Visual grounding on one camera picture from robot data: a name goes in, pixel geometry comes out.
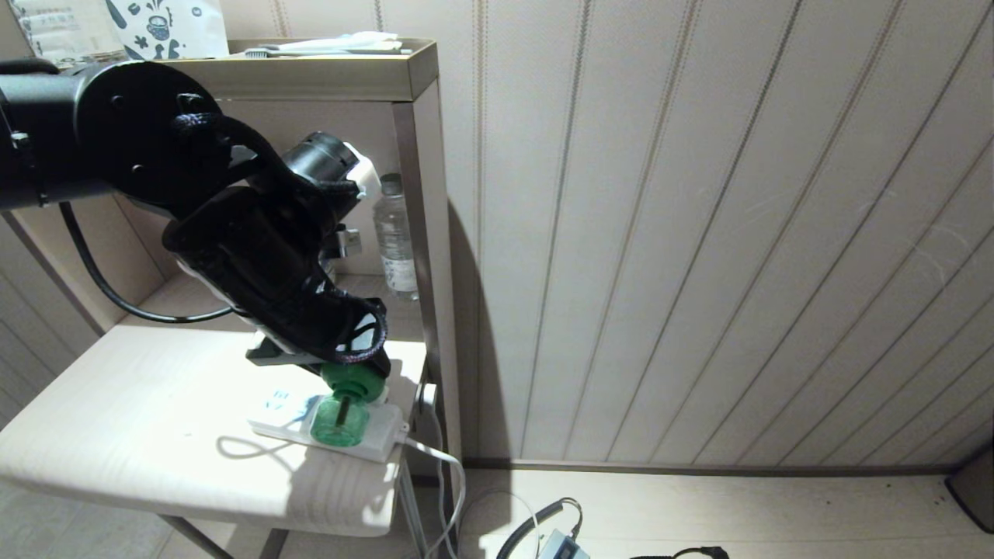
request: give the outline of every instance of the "floor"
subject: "floor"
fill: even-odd
[[[994,557],[994,536],[959,510],[939,476],[742,478],[471,470],[473,495],[512,490],[538,510],[562,496],[583,506],[579,544],[595,558],[672,554],[722,545],[732,559]],[[435,489],[417,491],[426,528],[436,534]],[[475,499],[462,525],[463,559],[495,557],[529,517],[501,492]],[[572,510],[543,523],[567,532]],[[257,557],[264,528],[195,523],[237,558]],[[534,557],[528,538],[512,557]],[[0,558],[203,559],[202,551],[155,515],[106,508],[0,484]],[[290,534],[281,559],[413,557],[399,517],[386,537]]]

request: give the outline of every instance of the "power strip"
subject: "power strip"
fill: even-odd
[[[378,463],[387,461],[394,444],[401,442],[411,429],[404,421],[401,409],[386,403],[387,390],[384,390],[379,400],[367,406],[370,421],[359,445],[331,447],[318,443],[311,438],[310,430],[317,415],[317,405],[326,395],[277,389],[249,413],[248,424],[253,431],[265,437],[328,449]]]

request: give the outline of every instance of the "plastic water bottle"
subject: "plastic water bottle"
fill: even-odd
[[[414,249],[408,225],[408,205],[404,200],[401,175],[390,173],[380,177],[383,198],[373,206],[373,222],[380,242],[380,258],[387,287],[397,297],[417,300],[417,278],[414,275]]]

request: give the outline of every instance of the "green plastic bottle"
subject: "green plastic bottle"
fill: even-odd
[[[366,406],[383,394],[386,379],[361,363],[325,363],[321,378],[332,393],[318,404],[311,437],[331,447],[355,447],[370,421]]]

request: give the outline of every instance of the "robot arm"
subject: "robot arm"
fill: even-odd
[[[382,303],[325,273],[358,248],[342,220],[377,183],[328,134],[277,154],[164,65],[0,74],[0,210],[116,190],[171,218],[163,246],[265,334],[248,353],[257,364],[362,362],[389,375]]]

